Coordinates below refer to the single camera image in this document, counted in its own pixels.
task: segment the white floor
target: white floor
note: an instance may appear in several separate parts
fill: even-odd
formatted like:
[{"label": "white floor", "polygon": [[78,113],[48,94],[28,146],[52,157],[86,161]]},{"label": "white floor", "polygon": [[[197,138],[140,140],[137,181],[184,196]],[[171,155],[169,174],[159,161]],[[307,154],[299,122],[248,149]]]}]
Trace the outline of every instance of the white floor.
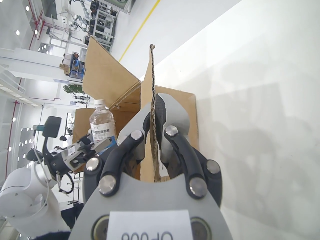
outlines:
[{"label": "white floor", "polygon": [[[119,60],[157,0],[136,0],[130,15],[120,13],[112,55]],[[138,78],[149,60],[149,45],[156,46],[159,63],[188,39],[241,0],[161,0],[121,59]]]},{"label": "white floor", "polygon": [[320,239],[319,19],[320,0],[242,0],[155,67],[196,96],[234,240]]}]

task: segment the cable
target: cable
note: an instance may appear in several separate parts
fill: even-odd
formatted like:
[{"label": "cable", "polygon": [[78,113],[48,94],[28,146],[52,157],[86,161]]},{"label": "cable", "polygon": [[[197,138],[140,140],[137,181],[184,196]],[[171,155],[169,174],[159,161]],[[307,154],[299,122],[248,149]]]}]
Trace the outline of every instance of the cable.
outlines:
[{"label": "cable", "polygon": [[35,156],[37,157],[38,162],[39,162],[40,165],[41,165],[42,171],[43,171],[44,176],[45,176],[45,181],[46,181],[46,183],[47,183],[47,197],[46,197],[46,199],[45,199],[45,202],[44,202],[43,205],[41,206],[41,208],[40,208],[35,214],[31,215],[31,217],[34,216],[34,215],[36,215],[36,214],[38,214],[38,213],[43,209],[43,207],[45,207],[45,206],[47,205],[47,201],[48,201],[48,198],[49,198],[49,180],[48,180],[48,178],[47,178],[45,169],[43,168],[43,165],[42,165],[42,163],[41,163],[41,160],[40,160],[40,158],[39,158],[39,155],[38,155],[38,153],[37,153],[37,151],[36,151],[36,149],[35,149],[35,147],[36,147],[36,146],[35,146],[35,135],[36,135],[36,130],[34,129],[34,130],[33,130],[33,142],[32,142],[32,144],[33,144],[33,150],[34,150]]},{"label": "cable", "polygon": [[72,16],[72,18],[73,18],[73,21],[75,20],[75,18],[73,17],[73,15],[72,15],[70,12],[61,12],[61,13],[58,13],[57,15],[65,14],[65,13],[68,13],[69,15],[71,15],[71,16]]},{"label": "cable", "polygon": [[72,179],[72,177],[71,177],[71,175],[69,174],[69,173],[66,173],[66,175],[69,177],[69,179],[70,179],[70,181],[71,181],[71,184],[72,184],[72,186],[71,186],[71,190],[70,191],[65,191],[65,190],[63,190],[63,189],[59,189],[59,192],[63,192],[63,193],[65,193],[65,194],[70,194],[71,192],[73,192],[73,189],[75,188],[75,183],[73,182],[73,179]]}]

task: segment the ceiling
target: ceiling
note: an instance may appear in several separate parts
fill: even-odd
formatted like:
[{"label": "ceiling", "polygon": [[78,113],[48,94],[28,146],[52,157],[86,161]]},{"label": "ceiling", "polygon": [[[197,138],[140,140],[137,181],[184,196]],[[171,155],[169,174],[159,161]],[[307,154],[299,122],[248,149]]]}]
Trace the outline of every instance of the ceiling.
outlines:
[{"label": "ceiling", "polygon": [[0,47],[6,49],[29,49],[33,36],[33,23],[30,24],[31,10],[26,11],[28,0],[3,0],[0,2]]}]

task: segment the black fabric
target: black fabric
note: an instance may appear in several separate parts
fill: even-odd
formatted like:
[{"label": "black fabric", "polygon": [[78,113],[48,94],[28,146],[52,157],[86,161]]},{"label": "black fabric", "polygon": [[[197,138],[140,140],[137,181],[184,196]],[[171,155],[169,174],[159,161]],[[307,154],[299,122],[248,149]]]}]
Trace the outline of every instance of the black fabric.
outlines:
[{"label": "black fabric", "polygon": [[83,209],[83,203],[74,203],[72,208],[61,211],[61,216],[65,223],[72,229]]},{"label": "black fabric", "polygon": [[70,232],[47,233],[35,238],[34,240],[68,240],[69,236]]}]

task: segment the metal bolt head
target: metal bolt head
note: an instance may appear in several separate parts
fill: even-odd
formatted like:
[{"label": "metal bolt head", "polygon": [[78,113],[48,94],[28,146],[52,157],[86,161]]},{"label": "metal bolt head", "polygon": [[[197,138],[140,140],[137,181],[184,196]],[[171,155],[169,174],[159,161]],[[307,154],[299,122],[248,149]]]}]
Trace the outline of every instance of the metal bolt head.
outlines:
[{"label": "metal bolt head", "polygon": [[98,166],[99,166],[99,159],[97,159],[96,157],[89,159],[85,165],[86,169],[89,171],[96,170]]},{"label": "metal bolt head", "polygon": [[175,136],[178,133],[178,129],[177,127],[175,127],[174,125],[169,125],[165,128],[165,132],[169,135],[169,136]]},{"label": "metal bolt head", "polygon": [[212,233],[210,226],[200,217],[193,217],[190,220],[193,240],[211,240]]},{"label": "metal bolt head", "polygon": [[209,159],[207,161],[207,170],[211,173],[211,174],[217,174],[220,172],[220,167],[219,164],[217,162],[215,162],[214,160]]},{"label": "metal bolt head", "polygon": [[142,137],[142,132],[140,130],[134,130],[130,135],[134,140],[139,140]]},{"label": "metal bolt head", "polygon": [[208,192],[206,182],[200,177],[193,177],[189,181],[189,188],[192,194],[199,198],[203,198]]},{"label": "metal bolt head", "polygon": [[117,181],[114,176],[112,175],[103,176],[99,181],[99,185],[98,185],[99,192],[102,195],[108,195],[116,187],[116,183]]}]

